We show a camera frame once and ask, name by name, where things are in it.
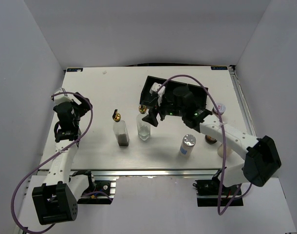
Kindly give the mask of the clear glass oil bottle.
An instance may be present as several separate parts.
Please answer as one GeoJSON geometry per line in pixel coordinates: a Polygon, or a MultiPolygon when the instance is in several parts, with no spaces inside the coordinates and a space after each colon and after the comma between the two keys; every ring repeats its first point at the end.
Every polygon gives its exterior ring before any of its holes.
{"type": "Polygon", "coordinates": [[[144,122],[142,119],[148,115],[147,107],[145,105],[139,106],[139,114],[136,117],[137,132],[140,139],[146,141],[150,137],[150,124],[144,122]]]}

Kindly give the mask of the glass bottle with dark contents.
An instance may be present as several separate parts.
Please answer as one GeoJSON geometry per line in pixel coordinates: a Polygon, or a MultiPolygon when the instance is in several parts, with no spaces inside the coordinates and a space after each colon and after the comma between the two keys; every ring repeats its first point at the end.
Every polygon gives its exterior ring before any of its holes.
{"type": "Polygon", "coordinates": [[[113,132],[115,134],[118,145],[127,147],[130,141],[127,126],[125,121],[121,119],[121,115],[118,113],[117,109],[114,110],[112,119],[114,121],[113,132]]]}

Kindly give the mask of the white shaker silver lid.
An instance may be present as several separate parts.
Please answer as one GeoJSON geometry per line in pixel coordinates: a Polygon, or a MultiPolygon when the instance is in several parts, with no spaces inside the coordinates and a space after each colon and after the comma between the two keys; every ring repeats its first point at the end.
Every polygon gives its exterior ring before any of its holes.
{"type": "Polygon", "coordinates": [[[187,134],[183,137],[179,153],[182,156],[189,157],[196,145],[196,138],[192,134],[187,134]]]}

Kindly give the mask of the brown jar red lid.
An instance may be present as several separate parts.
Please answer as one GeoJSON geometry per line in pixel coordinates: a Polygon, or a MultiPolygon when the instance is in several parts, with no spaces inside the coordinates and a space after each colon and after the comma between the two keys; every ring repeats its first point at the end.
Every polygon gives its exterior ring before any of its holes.
{"type": "Polygon", "coordinates": [[[217,142],[217,140],[215,138],[212,138],[211,136],[209,135],[205,135],[205,141],[208,143],[208,144],[215,144],[217,142]]]}

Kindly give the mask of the clear jar with beige powder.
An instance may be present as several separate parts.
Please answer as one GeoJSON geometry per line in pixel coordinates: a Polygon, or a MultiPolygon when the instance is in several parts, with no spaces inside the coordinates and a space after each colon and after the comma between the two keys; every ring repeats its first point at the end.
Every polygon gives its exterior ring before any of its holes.
{"type": "Polygon", "coordinates": [[[233,150],[228,146],[226,146],[226,149],[224,150],[223,144],[221,144],[217,149],[217,154],[221,158],[224,157],[224,154],[225,154],[225,157],[228,158],[232,154],[232,152],[233,152],[233,150]]]}

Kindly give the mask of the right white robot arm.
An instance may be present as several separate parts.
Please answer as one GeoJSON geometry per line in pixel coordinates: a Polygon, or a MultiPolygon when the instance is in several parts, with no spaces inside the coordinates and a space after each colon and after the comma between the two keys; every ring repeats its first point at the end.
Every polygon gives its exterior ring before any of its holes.
{"type": "Polygon", "coordinates": [[[212,187],[216,193],[225,194],[231,186],[245,182],[262,187],[281,167],[272,138],[251,136],[229,124],[221,123],[210,110],[200,108],[187,86],[176,87],[170,93],[165,90],[156,82],[144,90],[146,95],[151,96],[147,104],[149,113],[143,118],[144,122],[156,127],[158,116],[161,120],[167,115],[179,116],[187,127],[223,143],[244,160],[243,164],[237,166],[223,166],[213,176],[212,187]]]}

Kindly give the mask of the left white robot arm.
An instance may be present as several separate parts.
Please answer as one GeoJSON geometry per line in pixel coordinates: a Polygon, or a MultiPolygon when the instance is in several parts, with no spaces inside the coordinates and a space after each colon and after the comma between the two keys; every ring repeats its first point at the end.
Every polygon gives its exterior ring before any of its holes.
{"type": "Polygon", "coordinates": [[[74,221],[77,202],[83,194],[95,191],[95,181],[90,170],[71,173],[74,156],[82,135],[79,122],[92,105],[88,98],[76,93],[77,104],[65,89],[58,89],[52,98],[58,122],[54,127],[55,147],[58,154],[41,186],[32,191],[32,199],[41,225],[74,221]]]}

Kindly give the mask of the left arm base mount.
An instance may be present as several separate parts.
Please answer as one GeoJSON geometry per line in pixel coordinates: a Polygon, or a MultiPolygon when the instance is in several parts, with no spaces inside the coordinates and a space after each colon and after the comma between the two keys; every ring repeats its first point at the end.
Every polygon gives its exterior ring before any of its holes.
{"type": "Polygon", "coordinates": [[[67,183],[77,204],[111,204],[110,180],[94,178],[91,170],[81,170],[69,176],[67,183]]]}

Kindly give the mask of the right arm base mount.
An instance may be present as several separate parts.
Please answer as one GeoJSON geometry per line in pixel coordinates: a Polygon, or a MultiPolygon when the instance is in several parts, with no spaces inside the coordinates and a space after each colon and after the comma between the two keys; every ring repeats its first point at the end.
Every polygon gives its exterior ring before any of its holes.
{"type": "MultiPolygon", "coordinates": [[[[195,180],[193,187],[196,189],[198,207],[217,207],[220,181],[218,176],[221,174],[219,169],[211,179],[195,180]]],[[[221,206],[224,207],[234,197],[230,206],[243,206],[243,199],[240,198],[241,190],[235,195],[237,186],[222,187],[221,206]]]]}

